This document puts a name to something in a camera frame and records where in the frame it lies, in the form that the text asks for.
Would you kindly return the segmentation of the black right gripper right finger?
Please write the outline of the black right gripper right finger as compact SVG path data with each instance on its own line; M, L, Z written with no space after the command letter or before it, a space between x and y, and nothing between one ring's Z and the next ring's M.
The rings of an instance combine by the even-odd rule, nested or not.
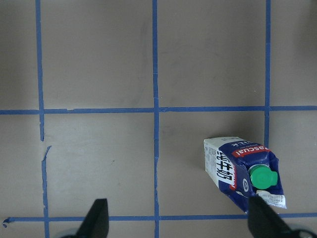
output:
M248 229L255 238L315 238L305 229L291 229L259 196L249 198Z

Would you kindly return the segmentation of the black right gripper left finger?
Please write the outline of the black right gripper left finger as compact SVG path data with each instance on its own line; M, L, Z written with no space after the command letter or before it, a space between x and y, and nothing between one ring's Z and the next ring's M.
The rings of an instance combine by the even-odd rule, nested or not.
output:
M76 238L106 238L109 232L107 199L96 199L86 215Z

